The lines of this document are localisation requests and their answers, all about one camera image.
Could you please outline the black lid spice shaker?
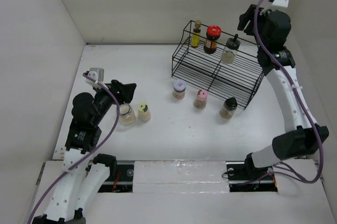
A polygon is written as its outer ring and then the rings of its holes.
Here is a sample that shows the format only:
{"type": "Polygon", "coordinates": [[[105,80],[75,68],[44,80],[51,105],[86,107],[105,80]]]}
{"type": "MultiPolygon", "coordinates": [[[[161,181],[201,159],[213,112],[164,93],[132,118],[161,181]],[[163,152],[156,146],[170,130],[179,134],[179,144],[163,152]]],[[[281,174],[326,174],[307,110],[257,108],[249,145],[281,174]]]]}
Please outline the black lid spice shaker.
{"type": "Polygon", "coordinates": [[[221,61],[225,64],[231,64],[234,62],[237,51],[239,50],[241,42],[238,39],[238,34],[235,34],[234,37],[228,38],[225,44],[221,61]]]}

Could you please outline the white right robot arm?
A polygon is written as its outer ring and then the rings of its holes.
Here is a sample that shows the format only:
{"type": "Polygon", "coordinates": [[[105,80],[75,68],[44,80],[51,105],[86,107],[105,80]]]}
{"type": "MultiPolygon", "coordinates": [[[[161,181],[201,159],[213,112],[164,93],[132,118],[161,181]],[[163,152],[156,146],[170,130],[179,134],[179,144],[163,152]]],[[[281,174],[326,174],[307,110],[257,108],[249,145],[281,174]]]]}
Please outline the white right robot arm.
{"type": "Polygon", "coordinates": [[[296,76],[295,61],[284,43],[291,30],[288,14],[264,10],[250,5],[240,15],[238,30],[254,36],[258,43],[257,59],[263,74],[272,85],[284,119],[284,134],[273,138],[271,145],[247,155],[241,169],[251,179],[284,160],[320,155],[318,172],[322,172],[322,144],[329,136],[326,126],[320,126],[312,116],[296,76]]]}

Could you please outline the red lid sauce jar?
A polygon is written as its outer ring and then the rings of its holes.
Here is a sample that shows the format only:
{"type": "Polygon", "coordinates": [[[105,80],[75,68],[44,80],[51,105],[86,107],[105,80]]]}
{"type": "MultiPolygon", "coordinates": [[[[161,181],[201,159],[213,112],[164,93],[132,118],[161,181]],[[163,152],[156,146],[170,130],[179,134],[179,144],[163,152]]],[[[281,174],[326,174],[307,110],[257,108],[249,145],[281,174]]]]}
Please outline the red lid sauce jar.
{"type": "Polygon", "coordinates": [[[211,25],[206,30],[206,40],[204,43],[204,51],[207,54],[213,54],[217,48],[217,41],[220,38],[222,30],[217,25],[211,25]]]}

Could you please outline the yellow oil bottle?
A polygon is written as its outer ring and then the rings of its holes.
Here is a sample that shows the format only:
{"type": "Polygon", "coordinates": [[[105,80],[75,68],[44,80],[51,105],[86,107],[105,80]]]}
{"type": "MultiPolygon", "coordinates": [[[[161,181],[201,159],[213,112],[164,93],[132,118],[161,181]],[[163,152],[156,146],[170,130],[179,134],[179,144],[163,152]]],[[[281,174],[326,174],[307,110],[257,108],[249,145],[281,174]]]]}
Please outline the yellow oil bottle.
{"type": "Polygon", "coordinates": [[[201,32],[201,24],[200,20],[196,20],[194,23],[193,33],[191,37],[191,47],[197,48],[200,42],[200,32],[201,32]]]}

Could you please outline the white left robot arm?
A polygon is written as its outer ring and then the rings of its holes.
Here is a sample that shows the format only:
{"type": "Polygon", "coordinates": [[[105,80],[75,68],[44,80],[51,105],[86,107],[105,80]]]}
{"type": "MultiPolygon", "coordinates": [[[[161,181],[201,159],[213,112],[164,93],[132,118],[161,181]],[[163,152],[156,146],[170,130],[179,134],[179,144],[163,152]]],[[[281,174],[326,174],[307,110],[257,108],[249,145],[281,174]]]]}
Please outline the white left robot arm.
{"type": "Polygon", "coordinates": [[[72,121],[65,143],[61,174],[33,208],[28,223],[86,223],[85,212],[106,180],[117,177],[117,160],[108,154],[94,155],[109,139],[118,122],[100,140],[100,122],[111,108],[128,105],[136,84],[118,80],[103,83],[87,76],[95,95],[79,93],[72,101],[72,121]]]}

